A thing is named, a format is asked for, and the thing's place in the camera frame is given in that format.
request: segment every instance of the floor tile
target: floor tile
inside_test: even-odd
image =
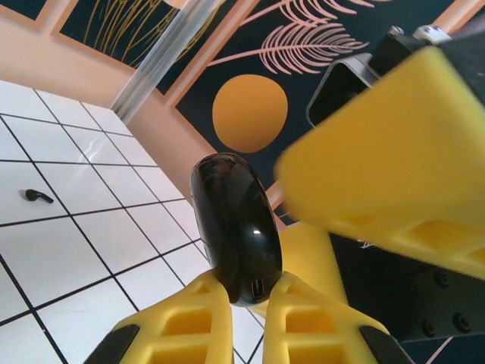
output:
[[[138,309],[155,305],[183,288],[162,258],[123,273],[117,278]]]
[[[124,210],[81,215],[75,220],[114,273],[158,254]]]
[[[3,227],[0,253],[34,306],[108,276],[70,218]]]
[[[120,207],[90,165],[37,165],[71,213]]]
[[[236,354],[236,352],[234,352],[234,364],[245,364],[241,358],[239,358],[239,356]]]
[[[207,260],[193,244],[169,253],[164,258],[185,285],[210,269]]]
[[[15,138],[0,119],[0,159],[15,161],[28,161],[29,158],[23,152]]]
[[[263,342],[261,342],[256,350],[255,355],[252,357],[250,364],[262,364],[263,363]]]
[[[54,197],[31,163],[0,162],[0,224],[66,215],[59,201],[48,204],[43,201],[27,201],[22,190],[34,189]]]
[[[102,131],[66,127],[74,142],[91,163],[127,165],[128,162]]]
[[[172,181],[168,179],[160,168],[135,167],[135,169],[160,201],[183,198],[182,193],[172,184]]]
[[[32,315],[0,327],[0,353],[4,364],[61,364]]]
[[[104,131],[131,135],[131,132],[123,124],[123,121],[109,108],[83,103],[84,107],[98,121],[99,126]]]
[[[33,89],[0,80],[0,114],[55,121]]]
[[[86,163],[59,124],[3,117],[33,161]]]
[[[69,363],[82,363],[119,321],[135,313],[110,279],[39,310]]]
[[[205,253],[204,243],[201,240],[197,240],[194,244],[199,248],[199,251],[202,253],[204,258],[207,259],[207,254]]]
[[[160,253],[190,241],[161,204],[133,207],[127,211]]]
[[[116,134],[109,137],[132,165],[157,165],[135,138]]]
[[[44,93],[43,91],[37,92],[61,124],[99,129],[99,126],[79,101],[52,93]]]
[[[266,325],[266,318],[261,317],[261,316],[260,316],[260,315],[258,315],[256,312],[252,312],[252,314],[253,314],[253,316],[256,318],[256,320],[258,320],[258,321],[259,321],[259,323],[260,323],[261,325],[263,325],[263,326],[264,326],[264,325]]]
[[[192,240],[200,238],[194,209],[187,200],[166,202],[164,205]]]
[[[129,166],[96,165],[95,169],[124,206],[157,202],[155,195]]]
[[[233,310],[233,342],[241,357],[248,362],[258,341],[263,335],[263,328],[246,308],[231,306]]]
[[[0,295],[0,322],[28,310],[14,282],[8,277],[7,272],[1,265],[0,292],[2,292]]]

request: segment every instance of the orange circle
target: orange circle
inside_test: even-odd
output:
[[[288,115],[286,94],[275,81],[256,74],[228,80],[212,105],[215,133],[227,147],[254,153],[268,146]]]

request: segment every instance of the wireless earbud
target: wireless earbud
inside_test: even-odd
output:
[[[36,191],[36,190],[25,190],[25,198],[28,199],[29,201],[36,201],[38,199],[43,199],[47,203],[53,203],[54,200],[47,196],[45,193]]]

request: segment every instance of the wall mural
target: wall mural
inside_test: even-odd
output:
[[[47,0],[0,0],[0,6],[5,6],[24,17],[35,20]]]
[[[327,66],[412,33],[452,0],[261,0],[177,109],[219,152],[238,152],[264,188],[281,152],[310,130],[305,109]]]
[[[212,14],[158,89],[167,92],[236,0],[226,0]],[[131,67],[138,67],[180,11],[182,0],[79,0],[61,34]]]

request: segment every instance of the yellow foam pad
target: yellow foam pad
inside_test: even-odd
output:
[[[292,224],[279,233],[283,270],[298,276],[320,293],[347,303],[339,266],[326,231],[304,222]],[[252,310],[265,317],[268,302]]]
[[[291,145],[276,175],[299,220],[485,279],[485,109],[438,48]]]
[[[113,330],[131,324],[140,330],[120,364],[233,362],[229,298],[210,271]]]
[[[362,325],[389,334],[376,320],[285,272],[270,295],[263,361],[268,364],[376,364],[359,331]]]

